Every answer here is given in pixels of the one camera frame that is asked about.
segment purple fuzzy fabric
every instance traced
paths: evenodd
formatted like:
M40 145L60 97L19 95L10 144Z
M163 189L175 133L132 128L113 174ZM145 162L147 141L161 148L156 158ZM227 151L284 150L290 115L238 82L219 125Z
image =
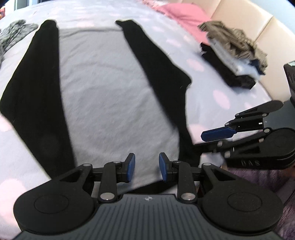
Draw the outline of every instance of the purple fuzzy fabric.
M273 192L280 190L288 181L280 170L250 170L250 169L228 169L231 173L245 178L259 186ZM275 232L285 240L295 240L295 192L284 204L283 215L275 228Z

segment blue gripper pad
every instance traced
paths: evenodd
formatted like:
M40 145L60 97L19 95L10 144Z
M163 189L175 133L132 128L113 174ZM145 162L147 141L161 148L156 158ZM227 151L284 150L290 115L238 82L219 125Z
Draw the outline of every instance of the blue gripper pad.
M230 138L236 133L236 130L230 127L220 127L202 132L201 139L205 142L216 141Z
M159 167L160 167L163 181L166 181L167 180L166 163L162 157L162 154L159 154Z
M132 157L130 163L128 164L127 180L129 182L132 180L134 168L135 168L135 154L133 154L133 157Z

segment white bedsheet with pink dots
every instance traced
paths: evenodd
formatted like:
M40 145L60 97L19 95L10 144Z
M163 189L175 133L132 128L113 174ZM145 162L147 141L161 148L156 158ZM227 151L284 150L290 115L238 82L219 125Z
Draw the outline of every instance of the white bedsheet with pink dots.
M270 100L257 83L251 90L228 87L219 74L206 63L199 43L175 21L135 0L57 0L19 9L0 21L0 28L17 19L41 25L55 19L60 29L116 28L115 20L134 19L149 37L186 72L192 84L186 93L187 124L194 142L200 142L202 131L221 127L235 113ZM0 68L0 97L25 54L32 32L5 55ZM244 137L249 133L235 136ZM218 154L203 155L202 162L222 163ZM7 120L0 115L0 239L11 239L20 232L13 216L17 197L49 178L20 140Z

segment beige headboard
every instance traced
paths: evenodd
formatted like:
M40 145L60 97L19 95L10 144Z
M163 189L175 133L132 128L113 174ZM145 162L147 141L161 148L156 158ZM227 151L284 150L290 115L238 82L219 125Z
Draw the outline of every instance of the beige headboard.
M261 84L276 100L286 101L290 90L283 65L295 60L295 34L274 16L248 0L178 0L199 5L213 20L240 28L268 54Z

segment pink pillow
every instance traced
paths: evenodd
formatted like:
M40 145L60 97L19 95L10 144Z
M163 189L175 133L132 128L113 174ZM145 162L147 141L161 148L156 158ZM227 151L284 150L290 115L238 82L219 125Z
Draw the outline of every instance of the pink pillow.
M195 4L189 3L169 3L163 6L154 7L155 10L164 13L174 19L184 29L186 29L198 42L208 44L206 32L202 32L198 25L211 21L204 10Z

